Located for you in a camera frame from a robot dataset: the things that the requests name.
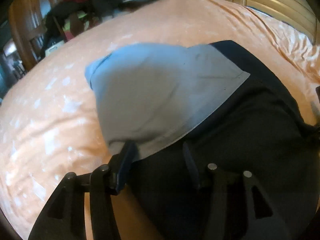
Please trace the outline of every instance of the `orange fabric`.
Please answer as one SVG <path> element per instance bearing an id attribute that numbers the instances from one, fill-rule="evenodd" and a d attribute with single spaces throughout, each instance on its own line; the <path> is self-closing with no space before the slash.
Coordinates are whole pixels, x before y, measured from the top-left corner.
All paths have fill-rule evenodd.
<path id="1" fill-rule="evenodd" d="M 223 0 L 162 0 L 107 21 L 41 61 L 0 107 L 0 206 L 23 239 L 67 172 L 91 172 L 110 158 L 85 66 L 135 42 L 189 47 L 221 40 L 259 58 L 297 100 L 304 120 L 316 123 L 319 46 L 276 19 Z M 113 201 L 122 239 L 160 239 L 129 191 Z"/>

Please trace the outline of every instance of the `headboard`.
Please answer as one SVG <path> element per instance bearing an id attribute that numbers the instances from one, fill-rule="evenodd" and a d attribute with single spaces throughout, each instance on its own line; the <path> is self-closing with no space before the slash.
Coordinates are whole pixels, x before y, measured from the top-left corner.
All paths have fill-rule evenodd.
<path id="1" fill-rule="evenodd" d="M 305 0 L 228 0 L 250 6 L 287 22 L 306 34 L 312 43 L 320 43 L 320 23 Z M 9 8 L 13 40 L 27 70 L 38 62 L 42 46 L 41 22 L 57 0 L 14 0 Z"/>

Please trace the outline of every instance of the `mattress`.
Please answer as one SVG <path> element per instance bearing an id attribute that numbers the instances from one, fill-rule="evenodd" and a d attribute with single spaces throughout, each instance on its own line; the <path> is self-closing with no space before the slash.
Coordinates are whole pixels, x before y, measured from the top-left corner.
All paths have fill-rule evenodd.
<path id="1" fill-rule="evenodd" d="M 267 15 L 224 0 L 161 0 L 103 23 L 41 61 L 0 107 L 0 207 L 27 239 L 63 176 L 110 159 L 85 67 L 137 42 L 186 47 L 233 40 L 260 59 L 296 99 L 306 123 L 319 120 L 319 46 Z M 112 198 L 122 239 L 161 239 L 130 190 Z M 85 204 L 87 238 L 92 239 Z"/>

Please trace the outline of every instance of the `gray fabric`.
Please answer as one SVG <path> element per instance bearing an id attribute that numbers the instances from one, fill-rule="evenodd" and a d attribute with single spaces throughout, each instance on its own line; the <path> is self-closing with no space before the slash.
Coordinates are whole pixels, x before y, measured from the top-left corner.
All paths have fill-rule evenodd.
<path id="1" fill-rule="evenodd" d="M 93 62 L 85 76 L 110 153 L 119 153 L 131 139 L 140 160 L 193 130 L 249 74 L 210 45 L 143 43 Z"/>

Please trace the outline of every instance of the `wrinkled fabric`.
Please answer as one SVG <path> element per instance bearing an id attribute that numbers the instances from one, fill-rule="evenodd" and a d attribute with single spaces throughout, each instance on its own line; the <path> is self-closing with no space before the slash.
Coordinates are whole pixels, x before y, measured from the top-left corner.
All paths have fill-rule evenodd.
<path id="1" fill-rule="evenodd" d="M 91 63 L 85 76 L 110 154 L 133 140 L 141 160 L 192 131 L 249 74 L 211 45 L 140 43 Z"/>
<path id="2" fill-rule="evenodd" d="M 24 240 L 67 172 L 92 172 L 110 159 L 85 67 L 137 42 L 191 47 L 221 40 L 261 60 L 295 98 L 304 121 L 316 123 L 319 46 L 285 23 L 224 0 L 161 0 L 107 21 L 41 61 L 0 107 L 0 207 Z M 113 198 L 122 239 L 159 239 L 128 194 Z"/>

